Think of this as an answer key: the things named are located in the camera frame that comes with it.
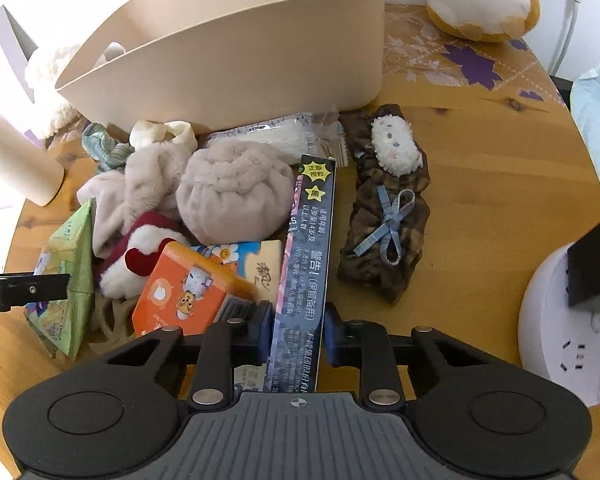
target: orange box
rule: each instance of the orange box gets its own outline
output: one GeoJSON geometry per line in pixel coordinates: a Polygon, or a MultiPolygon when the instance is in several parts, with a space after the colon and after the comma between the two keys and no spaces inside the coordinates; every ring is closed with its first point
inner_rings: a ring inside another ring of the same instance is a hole
{"type": "Polygon", "coordinates": [[[178,325],[185,335],[202,334],[222,316],[251,304],[255,286],[196,251],[170,242],[138,299],[136,335],[178,325]]]}

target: white cylindrical cup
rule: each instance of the white cylindrical cup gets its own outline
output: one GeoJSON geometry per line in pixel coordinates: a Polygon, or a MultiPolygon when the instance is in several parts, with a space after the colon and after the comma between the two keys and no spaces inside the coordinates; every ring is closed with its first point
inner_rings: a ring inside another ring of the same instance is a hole
{"type": "Polygon", "coordinates": [[[0,115],[0,179],[42,206],[58,193],[64,168],[0,115]]]}

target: small cartoon box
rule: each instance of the small cartoon box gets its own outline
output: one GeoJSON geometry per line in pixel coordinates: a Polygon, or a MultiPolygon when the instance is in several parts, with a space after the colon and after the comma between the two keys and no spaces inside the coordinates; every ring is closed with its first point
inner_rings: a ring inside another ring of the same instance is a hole
{"type": "Polygon", "coordinates": [[[276,304],[282,264],[280,240],[195,246],[193,250],[253,283],[256,303],[270,301],[276,304]]]}
{"type": "Polygon", "coordinates": [[[255,287],[227,268],[177,242],[158,259],[134,310],[136,335],[178,325],[185,335],[202,334],[224,312],[244,309],[255,287]]]}

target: pink fuzzy fabric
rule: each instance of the pink fuzzy fabric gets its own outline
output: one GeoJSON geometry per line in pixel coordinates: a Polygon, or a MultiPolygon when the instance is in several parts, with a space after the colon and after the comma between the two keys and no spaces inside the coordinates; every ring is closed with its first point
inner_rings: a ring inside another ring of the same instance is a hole
{"type": "Polygon", "coordinates": [[[93,254],[107,258],[117,240],[123,224],[125,202],[125,174],[107,171],[89,179],[77,192],[78,202],[96,199],[96,215],[93,221],[93,254]]]}
{"type": "Polygon", "coordinates": [[[288,220],[294,175],[283,157],[266,144],[239,140],[191,155],[176,198],[200,243],[264,240],[288,220]]]}
{"type": "Polygon", "coordinates": [[[190,155],[180,144],[156,142],[129,156],[122,234],[128,233],[136,220],[148,211],[178,219],[175,192],[190,155]]]}

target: blue ribbon bow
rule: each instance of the blue ribbon bow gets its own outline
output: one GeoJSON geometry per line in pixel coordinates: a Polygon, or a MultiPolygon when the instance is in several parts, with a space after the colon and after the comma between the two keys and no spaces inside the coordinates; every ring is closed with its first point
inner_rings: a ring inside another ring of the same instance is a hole
{"type": "Polygon", "coordinates": [[[389,200],[389,194],[386,192],[385,186],[378,186],[378,197],[382,205],[382,225],[366,237],[360,244],[353,249],[356,256],[362,256],[376,242],[380,242],[380,259],[383,263],[391,266],[396,266],[402,259],[402,248],[400,246],[400,235],[398,229],[400,222],[411,212],[416,203],[416,194],[411,189],[403,189],[398,196],[394,198],[394,202],[389,200]],[[400,207],[400,200],[404,194],[410,195],[410,200],[400,207]],[[387,257],[387,249],[389,242],[393,241],[395,246],[396,259],[389,261],[387,257]]]}

